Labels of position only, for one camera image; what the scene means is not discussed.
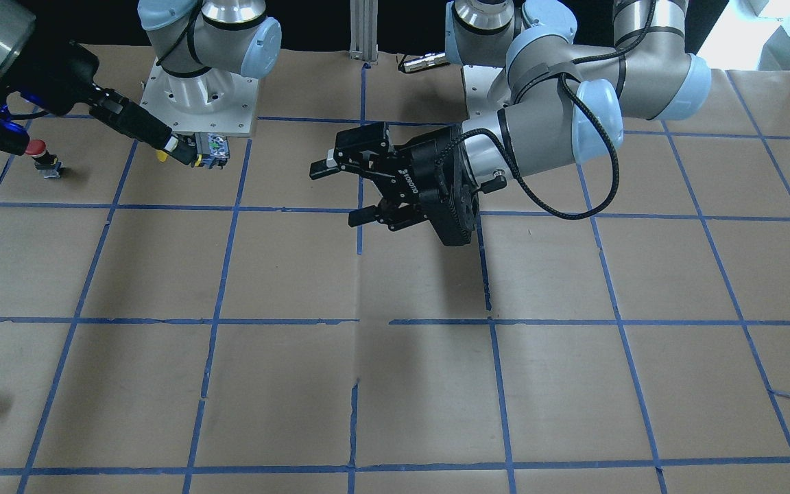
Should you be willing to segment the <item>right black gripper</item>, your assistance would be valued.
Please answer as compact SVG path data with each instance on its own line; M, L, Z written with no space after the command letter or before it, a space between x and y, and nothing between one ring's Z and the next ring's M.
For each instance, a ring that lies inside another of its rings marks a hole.
M156 116L113 89L95 84L100 61L96 54L72 40L29 40L0 77L0 104L9 94L52 115L63 116L77 103L120 134L148 144L183 165L195 165L197 150L178 137Z

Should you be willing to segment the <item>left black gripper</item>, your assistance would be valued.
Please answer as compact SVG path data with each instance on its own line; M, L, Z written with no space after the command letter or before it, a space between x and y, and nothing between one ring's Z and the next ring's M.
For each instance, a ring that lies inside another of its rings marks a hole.
M330 158L312 162L309 178L350 172L376 185L381 200L348 213L349 227L377 222L399 231L429 221L435 229L433 223L442 221L445 208L437 159L448 128L426 132L403 145L391 142L385 122L339 131Z

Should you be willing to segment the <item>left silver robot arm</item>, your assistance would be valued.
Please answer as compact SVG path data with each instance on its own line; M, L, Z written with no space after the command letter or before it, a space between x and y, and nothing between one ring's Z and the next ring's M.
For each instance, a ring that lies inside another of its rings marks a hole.
M706 61L687 52L687 1L615 1L612 47L575 43L577 19L559 1L447 3L446 59L496 67L491 113L392 143L386 123L338 132L313 180L349 172L373 182L376 205L355 209L351 227L370 222L399 231L429 222L446 246L469 244L479 194L508 183L549 215L579 221L606 209L619 188L625 118L680 121L710 91ZM583 213L553 209L526 178L607 154L610 191Z

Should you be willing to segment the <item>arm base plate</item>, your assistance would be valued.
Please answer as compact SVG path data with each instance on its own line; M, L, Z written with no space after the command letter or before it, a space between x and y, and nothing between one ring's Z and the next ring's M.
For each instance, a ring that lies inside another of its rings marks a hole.
M261 81L176 56L152 67L141 107L176 134L250 137Z
M462 72L469 119L495 115L510 106L511 90L504 68L465 65Z

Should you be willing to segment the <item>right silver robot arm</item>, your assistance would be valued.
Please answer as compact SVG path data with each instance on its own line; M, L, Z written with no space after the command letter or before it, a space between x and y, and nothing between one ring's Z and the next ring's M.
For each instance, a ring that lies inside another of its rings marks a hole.
M154 66L140 101L96 82L91 46L147 45ZM0 151L56 175L60 160L25 121L91 117L191 167L223 167L245 137L254 82L272 72L282 27L263 1L0 1Z

